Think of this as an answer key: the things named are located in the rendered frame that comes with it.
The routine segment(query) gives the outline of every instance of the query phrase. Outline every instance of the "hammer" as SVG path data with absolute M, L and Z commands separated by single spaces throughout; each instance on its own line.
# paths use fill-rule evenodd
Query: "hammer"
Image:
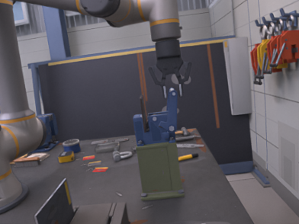
M 182 127 L 180 131 L 175 132 L 176 135 L 190 136 L 190 133 L 185 127 Z

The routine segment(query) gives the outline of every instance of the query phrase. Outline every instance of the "table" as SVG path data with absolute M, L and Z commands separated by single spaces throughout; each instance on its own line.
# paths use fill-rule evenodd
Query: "table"
M 131 150 L 136 145 L 135 136 L 124 137 L 130 140 L 121 143 L 120 151 Z M 223 221 L 230 224 L 253 224 L 207 146 L 203 149 L 178 149 L 179 156 L 198 153 L 198 158 L 180 162 L 185 197 L 143 202 L 140 199 L 141 182 L 137 154 L 127 160 L 114 162 L 112 152 L 95 154 L 92 141 L 80 142 L 82 152 L 77 153 L 76 158 L 95 155 L 93 161 L 102 160 L 101 166 L 109 167 L 105 173 L 87 171 L 89 168 L 86 165 L 81 166 L 87 162 L 82 160 L 60 164 L 57 157 L 63 151 L 61 145 L 51 150 L 50 157 L 37 167 L 13 167 L 13 172 L 29 187 L 30 193 L 19 206 L 1 214 L 0 223 L 34 224 L 34 214 L 62 179 L 67 178 L 74 206 L 125 202 L 129 220 L 139 220 L 135 223 Z M 195 140 L 184 143 L 195 143 Z

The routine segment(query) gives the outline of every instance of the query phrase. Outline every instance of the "roll of blue tape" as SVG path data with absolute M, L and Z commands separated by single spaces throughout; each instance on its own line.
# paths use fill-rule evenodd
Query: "roll of blue tape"
M 70 139 L 63 142 L 64 152 L 74 151 L 74 153 L 80 152 L 80 140 L 79 139 Z

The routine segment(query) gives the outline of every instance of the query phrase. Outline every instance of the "blue vise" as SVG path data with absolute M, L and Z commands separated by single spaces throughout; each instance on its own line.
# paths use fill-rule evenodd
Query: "blue vise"
M 167 111 L 135 115 L 133 122 L 137 146 L 162 142 L 174 143 L 177 107 L 178 92 L 174 88 L 170 88 L 167 97 Z

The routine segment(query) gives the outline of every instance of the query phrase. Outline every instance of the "blue mechanical part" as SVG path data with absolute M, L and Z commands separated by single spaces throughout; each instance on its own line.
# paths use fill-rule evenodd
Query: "blue mechanical part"
M 167 111 L 149 113 L 147 116 L 148 129 L 144 129 L 143 115 L 133 117 L 137 146 L 162 142 L 175 142 L 177 130 L 178 92 L 170 88 L 167 97 Z
M 46 137 L 44 144 L 34 150 L 35 152 L 48 152 L 59 143 L 56 141 L 56 135 L 58 134 L 58 127 L 55 114 L 43 114 L 37 116 L 41 121 L 43 121 L 46 127 Z

